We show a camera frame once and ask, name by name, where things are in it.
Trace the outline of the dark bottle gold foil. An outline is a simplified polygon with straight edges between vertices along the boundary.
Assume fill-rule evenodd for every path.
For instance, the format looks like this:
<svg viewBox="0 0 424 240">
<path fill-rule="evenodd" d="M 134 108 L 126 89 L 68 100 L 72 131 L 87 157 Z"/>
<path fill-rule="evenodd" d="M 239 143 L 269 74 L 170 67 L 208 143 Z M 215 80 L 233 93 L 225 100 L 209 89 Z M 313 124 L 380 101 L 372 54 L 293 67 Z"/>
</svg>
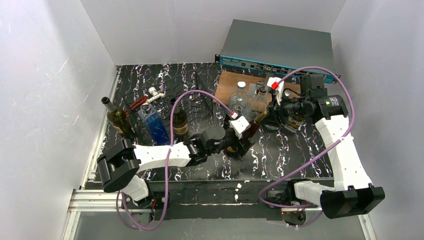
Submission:
<svg viewBox="0 0 424 240">
<path fill-rule="evenodd" d="M 260 127 L 260 122 L 264 117 L 268 115 L 268 113 L 269 111 L 265 110 L 264 112 L 259 114 L 255 119 L 251 120 L 249 122 L 249 127 L 246 128 L 245 131 L 242 133 L 238 142 L 229 146 L 226 149 L 226 152 L 230 155 L 239 155 L 240 157 L 243 157 L 255 144 L 254 142 L 250 141 L 250 138 L 252 138 L 256 134 Z"/>
</svg>

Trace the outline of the clear bottle grey label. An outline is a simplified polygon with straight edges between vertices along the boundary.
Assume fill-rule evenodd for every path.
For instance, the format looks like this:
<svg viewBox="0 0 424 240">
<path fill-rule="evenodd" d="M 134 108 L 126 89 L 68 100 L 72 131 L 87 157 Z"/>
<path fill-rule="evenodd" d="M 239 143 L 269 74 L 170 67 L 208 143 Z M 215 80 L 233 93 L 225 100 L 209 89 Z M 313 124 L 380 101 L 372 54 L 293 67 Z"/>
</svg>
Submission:
<svg viewBox="0 0 424 240">
<path fill-rule="evenodd" d="M 229 96 L 228 107 L 239 116 L 245 115 L 248 107 L 249 99 L 245 92 L 245 87 L 246 83 L 244 81 L 239 81 L 236 91 L 232 92 Z"/>
</svg>

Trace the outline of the blue square glass bottle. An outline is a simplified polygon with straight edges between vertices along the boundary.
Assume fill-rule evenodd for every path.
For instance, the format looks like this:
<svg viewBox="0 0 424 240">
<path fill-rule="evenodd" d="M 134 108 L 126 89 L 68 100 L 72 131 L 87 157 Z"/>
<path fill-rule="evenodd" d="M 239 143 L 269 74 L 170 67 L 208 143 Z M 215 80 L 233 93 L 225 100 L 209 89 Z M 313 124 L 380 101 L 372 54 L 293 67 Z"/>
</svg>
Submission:
<svg viewBox="0 0 424 240">
<path fill-rule="evenodd" d="M 151 103 L 143 103 L 138 114 L 156 145 L 167 146 L 170 144 L 170 138 L 161 115 Z"/>
</svg>

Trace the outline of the dark bottle brown label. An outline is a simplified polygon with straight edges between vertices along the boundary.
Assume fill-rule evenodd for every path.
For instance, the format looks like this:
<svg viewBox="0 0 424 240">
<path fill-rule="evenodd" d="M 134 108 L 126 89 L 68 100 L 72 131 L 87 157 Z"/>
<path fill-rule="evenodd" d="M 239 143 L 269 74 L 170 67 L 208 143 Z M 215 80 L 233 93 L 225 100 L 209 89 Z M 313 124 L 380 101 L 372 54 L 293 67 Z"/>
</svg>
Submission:
<svg viewBox="0 0 424 240">
<path fill-rule="evenodd" d="M 107 110 L 107 120 L 115 130 L 121 134 L 123 138 L 134 140 L 136 134 L 126 112 L 122 108 L 115 106 L 107 96 L 101 98 L 101 103 Z"/>
</svg>

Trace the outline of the clear bottle gold label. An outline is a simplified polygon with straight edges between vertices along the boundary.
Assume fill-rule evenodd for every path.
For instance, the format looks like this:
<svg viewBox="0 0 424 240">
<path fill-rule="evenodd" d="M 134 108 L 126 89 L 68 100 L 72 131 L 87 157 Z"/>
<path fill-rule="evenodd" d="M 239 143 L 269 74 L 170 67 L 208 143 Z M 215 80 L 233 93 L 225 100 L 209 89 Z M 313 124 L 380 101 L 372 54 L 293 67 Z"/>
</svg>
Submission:
<svg viewBox="0 0 424 240">
<path fill-rule="evenodd" d="M 304 123 L 305 117 L 304 116 L 289 116 L 283 125 L 285 129 L 288 131 L 295 133 L 298 131 L 301 127 L 301 125 Z"/>
</svg>

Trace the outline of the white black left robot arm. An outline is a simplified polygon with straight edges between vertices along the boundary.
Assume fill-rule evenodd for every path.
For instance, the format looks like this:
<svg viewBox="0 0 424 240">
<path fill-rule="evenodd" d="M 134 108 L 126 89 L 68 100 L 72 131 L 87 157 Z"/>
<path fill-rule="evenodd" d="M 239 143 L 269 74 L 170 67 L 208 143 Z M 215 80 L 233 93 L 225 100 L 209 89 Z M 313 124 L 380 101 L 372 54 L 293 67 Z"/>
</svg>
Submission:
<svg viewBox="0 0 424 240">
<path fill-rule="evenodd" d="M 252 145 L 246 135 L 250 127 L 249 123 L 231 125 L 227 129 L 212 125 L 202 133 L 172 146 L 144 146 L 124 139 L 96 160 L 102 189 L 105 193 L 122 191 L 135 202 L 142 201 L 149 196 L 149 188 L 137 173 L 165 166 L 196 166 L 229 147 L 242 155 L 243 147 Z"/>
</svg>

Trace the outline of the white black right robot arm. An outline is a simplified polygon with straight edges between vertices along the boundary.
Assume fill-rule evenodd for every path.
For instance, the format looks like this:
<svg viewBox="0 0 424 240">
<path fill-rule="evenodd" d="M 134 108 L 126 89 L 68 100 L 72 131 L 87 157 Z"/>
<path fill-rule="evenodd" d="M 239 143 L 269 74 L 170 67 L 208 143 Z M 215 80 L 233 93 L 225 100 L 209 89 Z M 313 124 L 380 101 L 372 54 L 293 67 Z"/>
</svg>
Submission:
<svg viewBox="0 0 424 240">
<path fill-rule="evenodd" d="M 297 97 L 285 94 L 284 80 L 268 82 L 275 94 L 271 107 L 280 115 L 282 124 L 310 117 L 318 130 L 333 170 L 332 187 L 307 178 L 291 179 L 281 198 L 268 205 L 278 208 L 301 208 L 316 205 L 329 219 L 366 215 L 385 199 L 384 189 L 374 186 L 367 175 L 350 134 L 354 112 L 348 111 L 340 95 L 329 95 L 323 74 L 308 74 L 300 78 Z"/>
</svg>

